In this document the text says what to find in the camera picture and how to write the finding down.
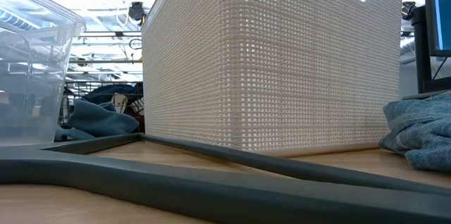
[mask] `wooden tabletop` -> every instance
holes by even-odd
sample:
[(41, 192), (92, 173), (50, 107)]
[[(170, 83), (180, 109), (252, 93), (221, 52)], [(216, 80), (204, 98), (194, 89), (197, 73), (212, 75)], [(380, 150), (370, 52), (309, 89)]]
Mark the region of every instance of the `wooden tabletop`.
[[(274, 175), (148, 142), (136, 142), (93, 155), (188, 168)], [(451, 187), (451, 175), (413, 170), (404, 157), (380, 149), (294, 159)], [(0, 186), (0, 220), (2, 223), (19, 224), (205, 223), (78, 189), (43, 185)]]

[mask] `plastic lid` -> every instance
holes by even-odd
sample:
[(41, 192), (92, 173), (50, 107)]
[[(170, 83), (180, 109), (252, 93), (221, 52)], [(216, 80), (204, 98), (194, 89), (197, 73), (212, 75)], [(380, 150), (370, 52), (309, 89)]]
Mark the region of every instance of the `plastic lid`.
[(76, 24), (75, 33), (85, 28), (85, 20), (52, 0), (0, 0), (0, 26), (14, 32)]

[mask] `ceiling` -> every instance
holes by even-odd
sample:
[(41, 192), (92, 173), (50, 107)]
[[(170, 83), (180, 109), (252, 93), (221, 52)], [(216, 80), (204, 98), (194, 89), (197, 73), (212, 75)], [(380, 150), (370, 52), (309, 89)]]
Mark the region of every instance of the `ceiling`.
[[(140, 33), (132, 36), (112, 37), (111, 32), (137, 32), (138, 23), (128, 19), (128, 8), (132, 2), (141, 1), (144, 11), (148, 12), (155, 0), (54, 0), (58, 4), (81, 15), (87, 23), (87, 34), (73, 42), (72, 61), (105, 61), (105, 63), (71, 63), (67, 80), (100, 80), (100, 81), (140, 81), (142, 80), (142, 64), (124, 63), (141, 58)], [(409, 29), (409, 23), (403, 23)]]

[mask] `white plastic basket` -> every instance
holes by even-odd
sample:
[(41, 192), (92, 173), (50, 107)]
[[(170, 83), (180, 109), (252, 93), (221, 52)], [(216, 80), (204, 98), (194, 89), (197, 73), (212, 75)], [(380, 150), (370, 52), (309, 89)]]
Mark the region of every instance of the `white plastic basket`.
[(373, 147), (397, 98), (401, 0), (156, 0), (148, 135), (289, 156)]

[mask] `clear plastic bin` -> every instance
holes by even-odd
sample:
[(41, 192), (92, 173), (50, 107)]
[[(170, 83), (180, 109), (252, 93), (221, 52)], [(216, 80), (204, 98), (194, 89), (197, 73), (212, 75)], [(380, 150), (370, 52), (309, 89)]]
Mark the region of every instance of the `clear plastic bin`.
[(72, 38), (84, 26), (51, 0), (0, 0), (0, 146), (53, 142)]

